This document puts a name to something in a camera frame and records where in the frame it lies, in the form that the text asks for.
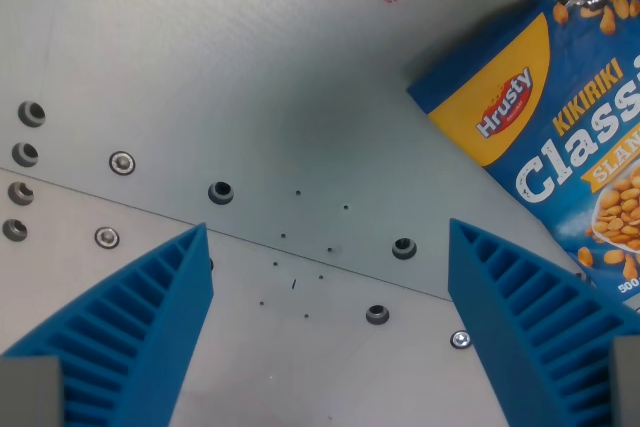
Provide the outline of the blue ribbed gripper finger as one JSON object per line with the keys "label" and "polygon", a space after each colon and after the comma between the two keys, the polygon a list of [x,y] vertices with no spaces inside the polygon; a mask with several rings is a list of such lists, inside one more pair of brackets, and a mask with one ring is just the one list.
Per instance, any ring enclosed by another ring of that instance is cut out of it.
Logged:
{"label": "blue ribbed gripper finger", "polygon": [[632,309],[457,219],[448,291],[509,425],[612,425],[611,347],[638,333]]}
{"label": "blue ribbed gripper finger", "polygon": [[60,361],[67,426],[166,426],[213,296],[207,230],[197,225],[94,285],[2,356]]}

